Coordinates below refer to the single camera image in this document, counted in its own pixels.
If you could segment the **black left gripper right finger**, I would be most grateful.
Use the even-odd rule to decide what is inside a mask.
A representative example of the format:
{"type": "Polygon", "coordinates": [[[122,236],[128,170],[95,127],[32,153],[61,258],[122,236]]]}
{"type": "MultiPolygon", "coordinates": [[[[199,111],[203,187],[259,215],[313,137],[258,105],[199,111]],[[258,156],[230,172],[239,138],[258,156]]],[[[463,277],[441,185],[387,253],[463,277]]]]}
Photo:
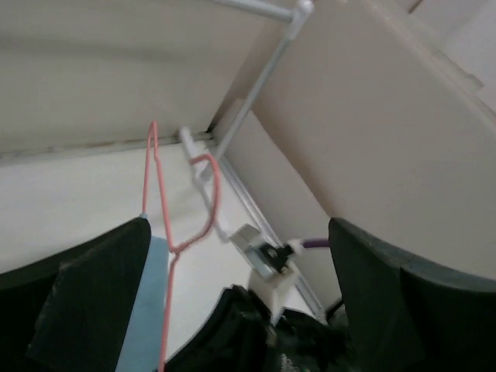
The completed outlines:
{"type": "Polygon", "coordinates": [[[345,219],[329,245],[362,371],[493,371],[495,282],[386,243],[345,219]]]}

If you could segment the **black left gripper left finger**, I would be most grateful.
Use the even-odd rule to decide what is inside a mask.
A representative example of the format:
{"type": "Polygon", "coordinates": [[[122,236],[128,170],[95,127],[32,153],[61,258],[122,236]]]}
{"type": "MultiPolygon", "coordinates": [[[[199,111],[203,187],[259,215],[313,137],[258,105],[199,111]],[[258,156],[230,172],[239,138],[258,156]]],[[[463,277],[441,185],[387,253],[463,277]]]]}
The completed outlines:
{"type": "Polygon", "coordinates": [[[151,241],[134,218],[1,275],[3,371],[114,371],[151,241]]]}

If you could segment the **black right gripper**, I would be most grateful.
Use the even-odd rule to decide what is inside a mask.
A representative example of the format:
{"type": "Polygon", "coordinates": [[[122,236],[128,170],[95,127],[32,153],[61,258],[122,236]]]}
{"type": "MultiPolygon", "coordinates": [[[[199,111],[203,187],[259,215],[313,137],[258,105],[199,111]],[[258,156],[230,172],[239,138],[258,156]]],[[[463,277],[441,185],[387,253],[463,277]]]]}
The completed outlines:
{"type": "Polygon", "coordinates": [[[225,288],[199,331],[165,364],[182,371],[351,371],[346,335],[285,308],[277,323],[252,292],[225,288]]]}

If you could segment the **light blue trousers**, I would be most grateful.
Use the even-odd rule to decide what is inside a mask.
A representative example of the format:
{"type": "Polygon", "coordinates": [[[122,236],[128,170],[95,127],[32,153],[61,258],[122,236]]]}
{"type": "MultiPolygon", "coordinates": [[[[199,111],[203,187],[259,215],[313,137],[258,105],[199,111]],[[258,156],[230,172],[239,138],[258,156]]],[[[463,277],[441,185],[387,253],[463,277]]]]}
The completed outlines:
{"type": "Polygon", "coordinates": [[[167,240],[151,236],[116,372],[157,370],[167,302],[168,256],[167,240]]]}

